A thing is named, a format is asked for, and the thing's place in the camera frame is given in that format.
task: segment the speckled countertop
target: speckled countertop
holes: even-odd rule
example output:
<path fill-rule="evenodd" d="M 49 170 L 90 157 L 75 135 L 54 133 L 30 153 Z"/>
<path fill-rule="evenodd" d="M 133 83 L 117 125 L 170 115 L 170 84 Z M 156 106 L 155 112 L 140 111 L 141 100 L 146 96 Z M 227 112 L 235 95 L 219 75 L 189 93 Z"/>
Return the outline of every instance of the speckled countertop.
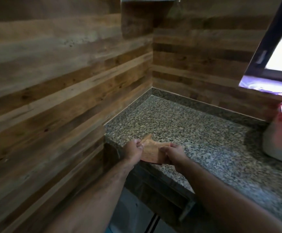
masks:
<path fill-rule="evenodd" d="M 116 125 L 109 140 L 123 146 L 153 133 L 155 141 L 180 144 L 191 159 L 282 220 L 282 162 L 261 151 L 261 132 L 156 96 Z M 193 191 L 173 166 L 153 167 Z"/>

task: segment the dark window frame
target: dark window frame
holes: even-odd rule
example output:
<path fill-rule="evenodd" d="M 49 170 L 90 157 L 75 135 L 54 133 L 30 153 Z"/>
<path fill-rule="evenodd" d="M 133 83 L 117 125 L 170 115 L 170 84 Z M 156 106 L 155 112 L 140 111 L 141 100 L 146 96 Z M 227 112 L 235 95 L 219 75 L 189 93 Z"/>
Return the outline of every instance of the dark window frame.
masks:
<path fill-rule="evenodd" d="M 271 55 L 282 38 L 282 2 L 267 29 L 245 75 L 282 81 L 282 71 L 265 69 Z"/>

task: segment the window sill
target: window sill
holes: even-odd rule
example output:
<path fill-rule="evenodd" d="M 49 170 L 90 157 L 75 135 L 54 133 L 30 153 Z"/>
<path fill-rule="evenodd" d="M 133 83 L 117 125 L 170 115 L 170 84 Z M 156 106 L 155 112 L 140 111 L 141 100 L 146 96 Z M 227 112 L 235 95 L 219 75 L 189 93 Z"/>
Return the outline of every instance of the window sill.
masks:
<path fill-rule="evenodd" d="M 240 87 L 282 96 L 282 82 L 244 75 Z"/>

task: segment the person's right arm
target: person's right arm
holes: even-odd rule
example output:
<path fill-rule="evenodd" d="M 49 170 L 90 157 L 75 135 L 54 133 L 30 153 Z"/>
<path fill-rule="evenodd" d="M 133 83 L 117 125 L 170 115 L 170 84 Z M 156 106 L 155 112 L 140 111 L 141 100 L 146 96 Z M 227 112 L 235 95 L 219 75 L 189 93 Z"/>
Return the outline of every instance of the person's right arm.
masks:
<path fill-rule="evenodd" d="M 181 146 L 162 147 L 206 210 L 229 232 L 282 233 L 282 222 L 188 158 Z"/>

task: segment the wood plank wall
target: wood plank wall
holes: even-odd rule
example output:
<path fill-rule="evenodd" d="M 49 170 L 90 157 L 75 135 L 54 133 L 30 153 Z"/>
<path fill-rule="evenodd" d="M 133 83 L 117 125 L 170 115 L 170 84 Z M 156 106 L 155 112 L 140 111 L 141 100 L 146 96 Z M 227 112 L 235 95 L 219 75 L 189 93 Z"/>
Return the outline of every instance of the wood plank wall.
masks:
<path fill-rule="evenodd" d="M 0 232 L 40 232 L 101 175 L 102 125 L 151 88 L 151 14 L 122 8 L 0 0 Z"/>
<path fill-rule="evenodd" d="M 153 87 L 271 120 L 282 97 L 238 85 L 280 2 L 174 2 L 154 19 Z"/>

